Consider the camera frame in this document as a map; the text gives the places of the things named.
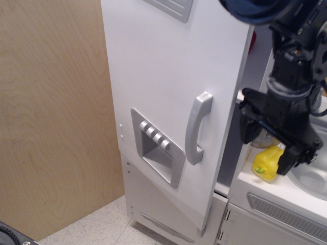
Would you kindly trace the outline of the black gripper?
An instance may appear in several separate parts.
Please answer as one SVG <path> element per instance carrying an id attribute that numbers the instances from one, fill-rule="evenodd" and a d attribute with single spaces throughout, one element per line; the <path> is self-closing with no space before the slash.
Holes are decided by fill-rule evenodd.
<path id="1" fill-rule="evenodd" d="M 293 167 L 311 164 L 323 146 L 310 124 L 310 115 L 321 116 L 317 104 L 322 86 L 311 86 L 298 94 L 268 90 L 262 93 L 244 88 L 240 103 L 240 138 L 244 144 L 255 140 L 262 129 L 279 139 L 285 150 L 278 161 L 277 174 L 285 176 Z"/>

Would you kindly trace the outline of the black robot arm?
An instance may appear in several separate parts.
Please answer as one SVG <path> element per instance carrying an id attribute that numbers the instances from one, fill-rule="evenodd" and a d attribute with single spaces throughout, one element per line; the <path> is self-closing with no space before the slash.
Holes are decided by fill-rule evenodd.
<path id="1" fill-rule="evenodd" d="M 272 31 L 267 92 L 242 91 L 242 142 L 255 140 L 262 130 L 281 141 L 286 148 L 278 161 L 280 175 L 312 163 L 323 142 L 309 118 L 326 115 L 318 107 L 326 90 L 326 1 L 222 1 L 222 6 L 238 20 Z"/>

